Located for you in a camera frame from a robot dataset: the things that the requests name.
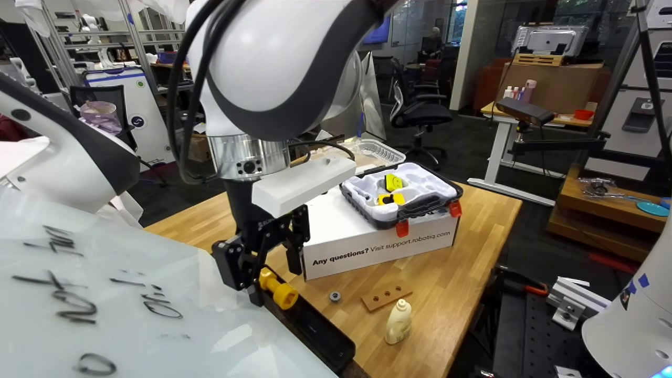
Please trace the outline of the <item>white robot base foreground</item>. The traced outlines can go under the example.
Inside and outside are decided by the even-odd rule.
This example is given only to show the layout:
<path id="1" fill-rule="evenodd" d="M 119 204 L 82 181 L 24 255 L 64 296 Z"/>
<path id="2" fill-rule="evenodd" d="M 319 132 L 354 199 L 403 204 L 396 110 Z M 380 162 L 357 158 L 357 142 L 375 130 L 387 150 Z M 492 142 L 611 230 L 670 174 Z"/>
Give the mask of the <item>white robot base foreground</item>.
<path id="1" fill-rule="evenodd" d="M 140 165 L 125 142 L 88 126 L 5 74 L 0 76 L 0 113 L 45 139 L 39 150 L 2 176 L 5 189 L 121 225 L 140 225 L 142 207 L 127 192 Z"/>

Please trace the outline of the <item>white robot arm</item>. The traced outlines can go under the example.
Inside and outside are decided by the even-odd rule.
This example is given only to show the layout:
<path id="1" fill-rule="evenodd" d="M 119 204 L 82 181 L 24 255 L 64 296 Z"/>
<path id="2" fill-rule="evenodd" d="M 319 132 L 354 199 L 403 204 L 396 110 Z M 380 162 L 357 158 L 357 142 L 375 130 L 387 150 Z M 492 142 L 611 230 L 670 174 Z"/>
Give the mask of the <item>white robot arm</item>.
<path id="1" fill-rule="evenodd" d="M 354 174 L 348 159 L 291 162 L 291 147 L 358 89 L 358 46 L 398 0 L 184 0 L 173 61 L 192 77 L 214 172 L 238 234 L 214 252 L 223 281 L 262 300 L 267 253 L 308 239 L 307 204 Z"/>

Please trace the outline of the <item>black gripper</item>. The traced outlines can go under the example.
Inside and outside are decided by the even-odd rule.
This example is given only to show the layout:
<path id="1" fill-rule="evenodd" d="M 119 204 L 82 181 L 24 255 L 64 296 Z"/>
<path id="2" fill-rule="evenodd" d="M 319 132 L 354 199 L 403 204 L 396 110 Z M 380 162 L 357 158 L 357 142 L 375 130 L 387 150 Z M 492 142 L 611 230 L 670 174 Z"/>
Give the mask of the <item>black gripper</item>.
<path id="1" fill-rule="evenodd" d="M 212 258 L 221 279 L 232 290 L 246 290 L 251 305 L 262 305 L 259 273 L 275 245 L 285 247 L 285 263 L 294 274 L 302 273 L 302 245 L 311 239 L 308 207 L 301 206 L 280 218 L 251 204 L 249 181 L 225 183 L 235 218 L 235 236 L 212 244 Z"/>

